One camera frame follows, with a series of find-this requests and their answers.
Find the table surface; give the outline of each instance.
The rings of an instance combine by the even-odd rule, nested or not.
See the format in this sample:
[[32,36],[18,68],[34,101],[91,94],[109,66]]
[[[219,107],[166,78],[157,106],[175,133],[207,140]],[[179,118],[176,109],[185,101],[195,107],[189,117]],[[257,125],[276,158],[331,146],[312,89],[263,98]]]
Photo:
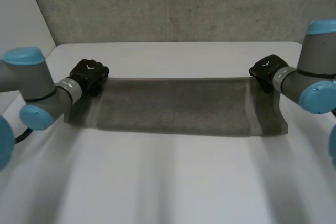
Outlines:
[[[243,77],[293,42],[64,44],[47,59],[55,82],[83,58],[111,77]],[[18,97],[4,113],[24,130]],[[312,115],[281,96],[289,132],[210,137],[76,129],[62,120],[15,147],[0,174],[1,223],[334,223],[331,113]]]

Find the gray towel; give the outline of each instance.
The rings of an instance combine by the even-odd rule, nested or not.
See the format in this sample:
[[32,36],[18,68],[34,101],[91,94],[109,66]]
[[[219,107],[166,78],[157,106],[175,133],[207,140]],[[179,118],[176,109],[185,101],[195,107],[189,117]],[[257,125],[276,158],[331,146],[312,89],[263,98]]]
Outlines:
[[287,133],[279,97],[253,78],[108,78],[101,96],[82,97],[65,121],[106,131],[275,136]]

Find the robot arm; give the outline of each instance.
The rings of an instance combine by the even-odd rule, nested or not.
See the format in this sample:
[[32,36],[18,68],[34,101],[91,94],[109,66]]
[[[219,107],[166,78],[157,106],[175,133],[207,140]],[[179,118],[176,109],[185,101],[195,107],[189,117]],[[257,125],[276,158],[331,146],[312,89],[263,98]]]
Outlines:
[[336,20],[310,24],[303,42],[297,68],[270,55],[257,62],[249,72],[265,92],[273,89],[313,114],[336,108]]
[[[39,48],[16,48],[0,60],[0,92],[19,90],[26,102],[19,113],[21,121],[29,129],[45,130],[84,93],[96,96],[108,74],[101,63],[84,59],[54,84]],[[0,170],[8,163],[14,144],[11,127],[0,116]]]

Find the concrete wall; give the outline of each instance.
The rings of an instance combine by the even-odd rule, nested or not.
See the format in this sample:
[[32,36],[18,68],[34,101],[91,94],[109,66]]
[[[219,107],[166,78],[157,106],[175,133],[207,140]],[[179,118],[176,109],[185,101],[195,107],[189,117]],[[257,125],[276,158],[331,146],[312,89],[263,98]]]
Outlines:
[[37,0],[56,44],[297,41],[336,0]]

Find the white wall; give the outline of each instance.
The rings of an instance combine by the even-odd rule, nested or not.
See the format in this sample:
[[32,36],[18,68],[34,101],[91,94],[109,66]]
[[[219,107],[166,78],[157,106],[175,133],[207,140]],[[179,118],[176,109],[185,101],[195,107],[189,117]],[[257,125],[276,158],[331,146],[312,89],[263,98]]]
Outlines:
[[[45,57],[55,48],[36,1],[0,0],[0,54],[24,46],[39,47]],[[0,93],[0,114],[17,94],[18,92]]]

